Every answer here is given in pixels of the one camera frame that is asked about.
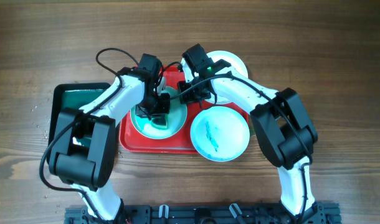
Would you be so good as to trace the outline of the white plate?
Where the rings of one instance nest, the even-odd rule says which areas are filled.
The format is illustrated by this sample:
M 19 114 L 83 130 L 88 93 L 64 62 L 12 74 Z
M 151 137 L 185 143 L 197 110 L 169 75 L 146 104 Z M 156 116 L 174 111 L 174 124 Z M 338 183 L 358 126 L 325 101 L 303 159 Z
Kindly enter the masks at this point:
M 194 118 L 190 137 L 201 156 L 210 161 L 227 162 L 246 150 L 250 131 L 240 113 L 225 106 L 213 106 Z
M 179 98 L 171 100 L 169 113 L 165 116 L 166 127 L 149 121 L 148 118 L 140 118 L 135 112 L 136 107 L 133 107 L 130 111 L 131 122 L 141 135 L 151 139 L 166 139 L 184 126 L 188 109 L 180 103 Z
M 235 54 L 228 51 L 224 51 L 224 50 L 216 50 L 216 51 L 207 53 L 207 56 L 210 57 L 213 60 L 213 62 L 217 62 L 218 60 L 223 59 L 229 62 L 243 77 L 245 78 L 249 77 L 248 69 L 245 63 Z M 215 99 L 216 99 L 215 96 L 211 95 L 211 97 L 207 99 L 206 101 L 208 103 L 214 104 Z M 225 105 L 228 103 L 231 103 L 231 101 L 229 101 L 227 98 L 224 98 L 222 96 L 217 96 L 217 101 L 216 101 L 217 105 Z

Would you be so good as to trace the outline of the green yellow sponge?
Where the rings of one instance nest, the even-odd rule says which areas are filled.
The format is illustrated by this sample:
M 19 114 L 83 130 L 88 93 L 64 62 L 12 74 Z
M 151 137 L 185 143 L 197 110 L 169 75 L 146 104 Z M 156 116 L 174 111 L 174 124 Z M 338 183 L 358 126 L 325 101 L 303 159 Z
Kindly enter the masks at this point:
M 152 118 L 151 120 L 152 127 L 156 129 L 167 129 L 168 128 L 168 119 L 167 114 L 161 114 Z

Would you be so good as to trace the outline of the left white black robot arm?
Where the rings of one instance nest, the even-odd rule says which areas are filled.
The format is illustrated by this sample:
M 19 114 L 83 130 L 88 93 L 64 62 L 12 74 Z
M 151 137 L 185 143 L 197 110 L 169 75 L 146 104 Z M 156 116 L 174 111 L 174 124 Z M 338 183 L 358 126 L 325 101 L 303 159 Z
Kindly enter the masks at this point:
M 168 129 L 169 95 L 165 68 L 139 65 L 116 72 L 113 85 L 80 109 L 64 108 L 57 117 L 55 134 L 40 162 L 39 174 L 49 166 L 86 203 L 82 223 L 131 223 L 123 200 L 109 181 L 115 156 L 116 125 L 132 109 L 159 134 Z

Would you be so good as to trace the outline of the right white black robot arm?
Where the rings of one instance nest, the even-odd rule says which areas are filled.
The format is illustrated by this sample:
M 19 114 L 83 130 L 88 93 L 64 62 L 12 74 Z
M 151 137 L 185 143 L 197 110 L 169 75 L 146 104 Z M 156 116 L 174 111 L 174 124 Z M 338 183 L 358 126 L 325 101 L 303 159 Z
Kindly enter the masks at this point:
M 202 89 L 249 114 L 262 154 L 278 169 L 281 205 L 298 223 L 310 218 L 315 198 L 309 170 L 318 135 L 298 93 L 259 85 L 223 59 L 183 57 L 181 65 L 187 92 Z

